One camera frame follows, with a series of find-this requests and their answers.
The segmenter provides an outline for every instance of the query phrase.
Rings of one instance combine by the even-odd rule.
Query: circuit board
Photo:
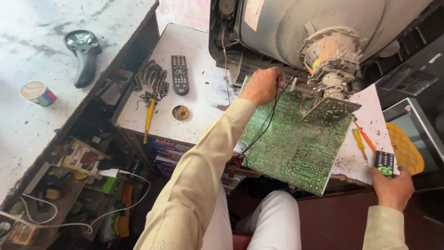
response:
[[[284,92],[276,105],[270,127],[245,155],[249,168],[321,196],[353,115],[330,127],[306,123],[302,121],[300,107],[310,110],[314,100],[305,98],[300,106],[301,100]],[[240,137],[242,142],[248,145],[260,129],[260,133],[266,129],[271,116],[267,117],[273,106],[274,100],[256,110]]]

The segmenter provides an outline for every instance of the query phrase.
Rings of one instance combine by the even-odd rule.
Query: beige sleeve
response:
[[[369,207],[362,249],[408,250],[404,238],[404,214],[385,206]]]
[[[255,110],[253,102],[235,99],[208,126],[160,192],[134,249],[201,249],[225,163]]]

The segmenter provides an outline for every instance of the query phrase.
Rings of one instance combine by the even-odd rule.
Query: magnifying glass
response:
[[[94,33],[88,30],[69,32],[63,41],[79,60],[74,86],[78,89],[84,88],[91,83],[95,75],[95,61],[97,55],[102,53],[99,41]]]

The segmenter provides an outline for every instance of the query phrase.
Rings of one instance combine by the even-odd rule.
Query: paper cup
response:
[[[42,81],[30,81],[19,91],[24,99],[37,103],[42,107],[48,107],[56,100],[56,96],[46,87]]]

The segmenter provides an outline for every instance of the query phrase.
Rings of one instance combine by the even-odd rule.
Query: dirty table surface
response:
[[[172,81],[171,55],[186,57],[190,90],[184,96],[174,93],[171,85],[168,95],[156,106],[151,120],[149,134],[169,138],[185,143],[196,144],[206,127],[227,109],[228,95],[226,91],[225,70],[217,68],[215,61],[208,52],[208,33],[197,31],[177,24],[168,24],[157,43],[150,59],[154,59],[163,69],[168,70],[166,81]],[[237,98],[237,89],[228,87],[230,100]],[[137,100],[143,92],[133,92],[125,104],[115,125],[125,129],[144,132],[146,107]],[[367,133],[378,150],[393,153],[392,144],[387,133],[382,110],[374,85],[355,94],[352,101],[362,104],[354,114],[358,124]],[[173,118],[172,110],[177,105],[184,105],[190,110],[190,116],[184,121]],[[368,168],[373,162],[373,153],[367,143],[365,152],[369,158],[365,161],[362,152],[358,149],[349,131],[345,142],[338,153],[337,161],[333,166],[332,174],[335,177],[347,178],[371,184]],[[243,145],[238,143],[235,151]]]
[[[5,0],[0,16],[0,203],[90,92],[100,74],[144,23],[156,0]],[[92,31],[103,49],[88,87],[73,85],[77,58],[63,43],[77,29]],[[41,107],[19,96],[29,81],[43,81],[56,95]]]

